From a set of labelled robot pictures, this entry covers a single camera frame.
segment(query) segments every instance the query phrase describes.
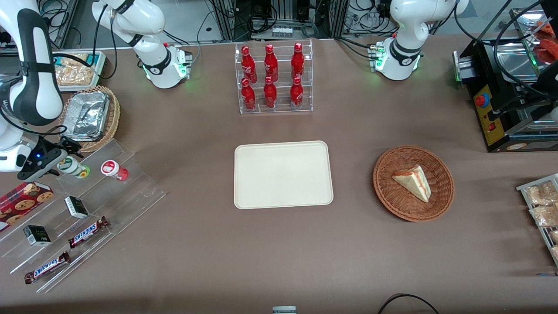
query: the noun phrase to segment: coca-cola bottle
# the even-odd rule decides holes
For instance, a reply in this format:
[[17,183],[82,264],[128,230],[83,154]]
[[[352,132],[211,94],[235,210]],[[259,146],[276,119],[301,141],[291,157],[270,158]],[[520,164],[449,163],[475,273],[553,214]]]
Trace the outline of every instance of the coca-cola bottle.
[[297,76],[292,80],[291,86],[291,108],[294,110],[300,109],[302,107],[302,93],[304,89],[300,85],[300,77]]
[[295,44],[295,53],[291,59],[291,76],[295,79],[298,76],[302,77],[304,74],[304,55],[302,54],[302,44],[297,42]]
[[273,52],[273,45],[266,45],[266,58],[263,61],[266,67],[266,75],[269,75],[271,79],[276,82],[279,79],[279,66],[277,64],[277,57]]
[[258,81],[258,75],[256,74],[256,63],[254,62],[254,58],[250,55],[250,48],[248,48],[248,46],[243,46],[241,51],[244,77],[248,78],[251,84],[255,84]]
[[266,96],[266,106],[270,109],[277,104],[277,88],[270,75],[266,76],[266,85],[263,87],[263,94]]
[[256,94],[254,89],[250,86],[250,82],[247,78],[242,78],[242,89],[240,93],[242,94],[242,100],[244,101],[244,106],[248,111],[256,110]]

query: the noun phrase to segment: snickers bar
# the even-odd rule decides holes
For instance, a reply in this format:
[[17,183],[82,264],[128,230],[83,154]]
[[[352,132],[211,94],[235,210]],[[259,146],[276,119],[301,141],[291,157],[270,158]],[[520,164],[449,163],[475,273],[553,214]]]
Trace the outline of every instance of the snickers bar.
[[40,276],[52,271],[56,267],[69,264],[70,263],[70,255],[67,251],[62,253],[62,255],[58,256],[58,258],[53,259],[52,261],[46,263],[41,268],[36,269],[34,272],[29,272],[25,274],[25,283],[30,284],[33,283],[35,280],[39,279]]
[[103,217],[101,217],[101,219],[95,221],[95,223],[92,224],[91,226],[89,226],[87,229],[78,233],[78,235],[76,235],[72,239],[68,240],[68,242],[70,243],[70,248],[72,248],[72,249],[75,248],[76,246],[81,244],[83,241],[85,241],[86,239],[88,239],[89,237],[91,237],[92,235],[97,233],[97,231],[101,230],[106,225],[108,225],[108,221],[103,216]]

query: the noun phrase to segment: wicker basket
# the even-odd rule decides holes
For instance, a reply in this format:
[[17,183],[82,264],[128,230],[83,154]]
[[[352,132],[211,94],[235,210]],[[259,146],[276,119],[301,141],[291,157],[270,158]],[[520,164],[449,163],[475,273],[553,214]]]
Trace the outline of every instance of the wicker basket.
[[[425,203],[397,183],[392,175],[402,169],[421,165],[432,195]],[[430,151],[418,146],[399,146],[380,156],[374,166],[374,189],[380,201],[396,216],[426,222],[442,216],[454,199],[455,187],[450,170]]]
[[[107,121],[105,122],[104,130],[103,130],[103,137],[96,141],[96,142],[79,142],[81,145],[81,151],[84,153],[91,153],[96,151],[106,145],[110,140],[114,137],[116,133],[116,129],[118,128],[118,119],[120,119],[120,104],[118,103],[118,99],[114,96],[114,93],[110,91],[110,89],[104,86],[95,86],[91,88],[84,89],[79,91],[78,93],[93,93],[93,92],[104,92],[110,97],[110,103],[108,107],[107,113]],[[66,116],[66,110],[68,109],[68,104],[70,103],[70,97],[66,103],[64,104],[64,109],[62,110],[62,114],[58,119],[59,124],[64,122],[64,117]]]

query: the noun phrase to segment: clear acrylic display stand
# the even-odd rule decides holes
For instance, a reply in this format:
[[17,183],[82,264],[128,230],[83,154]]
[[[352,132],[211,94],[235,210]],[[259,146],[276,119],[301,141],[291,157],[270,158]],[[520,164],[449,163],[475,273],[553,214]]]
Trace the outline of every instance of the clear acrylic display stand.
[[[109,159],[116,160],[128,169],[129,175],[126,180],[117,181],[100,172],[102,163]],[[62,265],[27,285],[36,292],[48,292],[165,196],[157,183],[145,174],[134,160],[133,153],[117,140],[110,141],[81,163],[91,168],[87,178],[78,179],[73,175],[62,175],[51,185],[55,197],[50,203],[38,208],[37,212],[31,212],[28,219],[20,219],[25,221],[12,226],[13,230],[5,231],[9,233],[0,234],[1,263],[11,274],[21,278],[22,285],[25,285],[23,279],[26,273],[68,251],[70,264]],[[81,198],[89,212],[88,218],[78,219],[70,215],[64,202],[68,195]],[[102,216],[105,216],[110,224],[81,245],[70,249],[68,240]],[[42,248],[31,246],[23,234],[23,228],[27,225],[43,226],[52,243]]]
[[[295,43],[302,43],[302,54],[304,54],[304,75],[302,76],[301,85],[304,89],[302,95],[302,106],[299,110],[291,108],[291,59],[295,51]],[[312,86],[314,80],[312,78],[312,41],[299,40],[299,41],[274,41],[273,50],[277,56],[279,66],[279,80],[275,82],[277,87],[277,105],[274,109],[270,109],[265,104],[265,97],[263,94],[263,87],[265,86],[266,70],[263,61],[266,57],[266,48],[263,42],[247,42],[245,44],[236,44],[235,47],[235,68],[237,71],[237,89],[238,89],[238,103],[240,105],[240,113],[276,113],[276,112],[308,112],[314,109]],[[250,48],[250,54],[256,62],[256,74],[258,75],[258,82],[252,84],[252,88],[256,93],[256,110],[248,111],[242,100],[240,90],[242,85],[240,80],[244,77],[242,72],[242,53],[240,49],[242,46]]]

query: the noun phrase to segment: table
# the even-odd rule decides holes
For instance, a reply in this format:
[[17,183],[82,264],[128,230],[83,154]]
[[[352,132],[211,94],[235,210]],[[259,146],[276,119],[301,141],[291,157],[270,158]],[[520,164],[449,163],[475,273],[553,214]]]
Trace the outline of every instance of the table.
[[[467,43],[433,36],[416,72],[392,82],[315,40],[315,110],[290,116],[239,114],[234,45],[203,46],[192,78],[169,90],[119,50],[105,83],[122,106],[116,137],[168,195],[48,294],[23,294],[0,264],[0,312],[370,313],[400,292],[441,313],[556,312],[558,279],[535,276],[552,260],[515,187],[556,173],[558,155],[485,152],[453,80],[451,52]],[[329,146],[330,205],[235,208],[238,145],[307,140]],[[372,189],[376,159],[404,144],[433,151],[455,179],[455,201],[434,222],[400,220]],[[17,184],[0,178],[0,193]],[[399,299],[386,313],[424,309]]]

